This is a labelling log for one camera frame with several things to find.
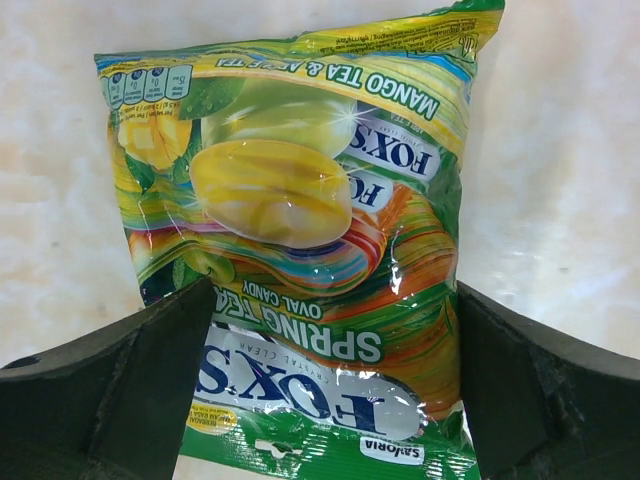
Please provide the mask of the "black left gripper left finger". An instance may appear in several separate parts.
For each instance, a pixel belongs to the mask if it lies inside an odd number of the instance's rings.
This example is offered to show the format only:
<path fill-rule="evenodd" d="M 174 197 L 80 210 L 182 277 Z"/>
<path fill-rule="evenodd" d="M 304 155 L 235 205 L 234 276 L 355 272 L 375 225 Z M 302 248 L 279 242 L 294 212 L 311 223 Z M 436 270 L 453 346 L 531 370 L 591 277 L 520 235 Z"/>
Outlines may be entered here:
<path fill-rule="evenodd" d="M 3 367 L 2 478 L 171 478 L 215 302 L 201 279 Z"/>

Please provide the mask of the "green Fox's spring tea packet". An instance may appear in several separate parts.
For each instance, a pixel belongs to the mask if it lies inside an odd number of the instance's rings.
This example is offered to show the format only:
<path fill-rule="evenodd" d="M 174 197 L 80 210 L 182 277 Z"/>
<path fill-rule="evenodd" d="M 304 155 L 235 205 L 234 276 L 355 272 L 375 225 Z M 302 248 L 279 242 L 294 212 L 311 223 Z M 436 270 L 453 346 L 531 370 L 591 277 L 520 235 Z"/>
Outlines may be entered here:
<path fill-rule="evenodd" d="M 504 7 L 95 56 L 143 301 L 213 285 L 183 455 L 288 479 L 479 477 L 460 158 Z"/>

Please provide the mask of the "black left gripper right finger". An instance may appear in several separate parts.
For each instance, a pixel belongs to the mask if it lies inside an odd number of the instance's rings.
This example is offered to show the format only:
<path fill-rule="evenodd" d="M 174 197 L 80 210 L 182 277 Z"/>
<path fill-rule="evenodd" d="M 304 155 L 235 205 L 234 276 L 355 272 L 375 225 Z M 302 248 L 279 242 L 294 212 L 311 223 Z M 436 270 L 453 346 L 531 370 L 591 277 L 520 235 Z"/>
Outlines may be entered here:
<path fill-rule="evenodd" d="M 636 479 L 639 362 L 458 285 L 462 398 L 484 479 Z"/>

